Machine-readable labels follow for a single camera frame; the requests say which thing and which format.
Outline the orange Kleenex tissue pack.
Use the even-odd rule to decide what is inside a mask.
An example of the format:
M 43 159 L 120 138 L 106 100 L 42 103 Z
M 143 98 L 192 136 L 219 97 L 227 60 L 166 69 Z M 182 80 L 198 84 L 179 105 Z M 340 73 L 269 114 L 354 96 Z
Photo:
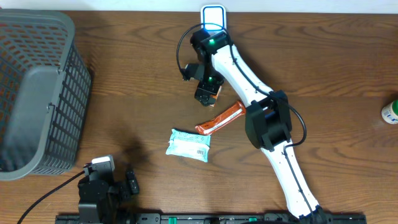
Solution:
M 218 99 L 218 97 L 219 97 L 219 95 L 220 95 L 221 89 L 222 89 L 222 86 L 220 86 L 220 87 L 218 88 L 218 91 L 217 91 L 217 93 L 216 93 L 215 95 L 210 95 L 210 97 L 209 97 L 209 104 L 210 104 L 211 107 L 214 107 L 214 106 L 215 106 L 216 101 L 217 101 L 217 99 Z

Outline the orange snack bar wrapper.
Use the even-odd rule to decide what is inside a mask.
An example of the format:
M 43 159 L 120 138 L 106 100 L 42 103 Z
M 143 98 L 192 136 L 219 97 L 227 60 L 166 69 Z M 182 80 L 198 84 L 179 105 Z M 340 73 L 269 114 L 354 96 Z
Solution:
M 245 114 L 246 108 L 244 104 L 238 100 L 234 105 L 230 106 L 227 110 L 214 117 L 212 120 L 196 125 L 195 129 L 199 134 L 211 135 Z

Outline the teal wet wipes pack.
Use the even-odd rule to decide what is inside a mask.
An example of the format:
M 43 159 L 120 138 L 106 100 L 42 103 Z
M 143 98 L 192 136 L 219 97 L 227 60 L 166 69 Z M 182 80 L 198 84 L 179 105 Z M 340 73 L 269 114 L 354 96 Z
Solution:
M 172 129 L 166 155 L 182 156 L 208 162 L 211 136 Z

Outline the green lid jar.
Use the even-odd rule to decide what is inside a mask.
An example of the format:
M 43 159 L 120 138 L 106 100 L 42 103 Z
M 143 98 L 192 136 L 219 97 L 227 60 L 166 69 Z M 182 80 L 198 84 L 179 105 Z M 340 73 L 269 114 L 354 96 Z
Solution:
M 398 123 L 397 100 L 389 103 L 381 110 L 383 120 L 389 124 Z

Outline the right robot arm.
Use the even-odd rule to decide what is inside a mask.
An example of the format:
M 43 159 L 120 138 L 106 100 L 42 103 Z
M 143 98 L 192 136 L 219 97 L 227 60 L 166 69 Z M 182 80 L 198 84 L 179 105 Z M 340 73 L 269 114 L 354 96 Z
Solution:
M 329 219 L 311 193 L 295 158 L 290 115 L 304 120 L 289 105 L 287 95 L 274 91 L 252 72 L 240 57 L 226 29 L 212 34 L 204 26 L 190 29 L 190 44 L 199 63 L 189 63 L 180 72 L 184 80 L 199 81 L 195 99 L 203 106 L 215 103 L 224 82 L 238 94 L 245 109 L 245 132 L 251 144 L 268 158 L 285 195 L 288 211 L 300 223 L 328 223 Z

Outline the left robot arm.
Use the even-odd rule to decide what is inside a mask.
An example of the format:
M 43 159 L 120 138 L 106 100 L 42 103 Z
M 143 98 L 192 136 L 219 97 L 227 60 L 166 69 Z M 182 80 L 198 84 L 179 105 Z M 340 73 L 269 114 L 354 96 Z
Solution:
M 131 168 L 125 171 L 125 179 L 114 180 L 107 163 L 84 167 L 85 177 L 78 183 L 80 223 L 135 223 L 134 215 L 120 206 L 139 193 L 136 175 Z

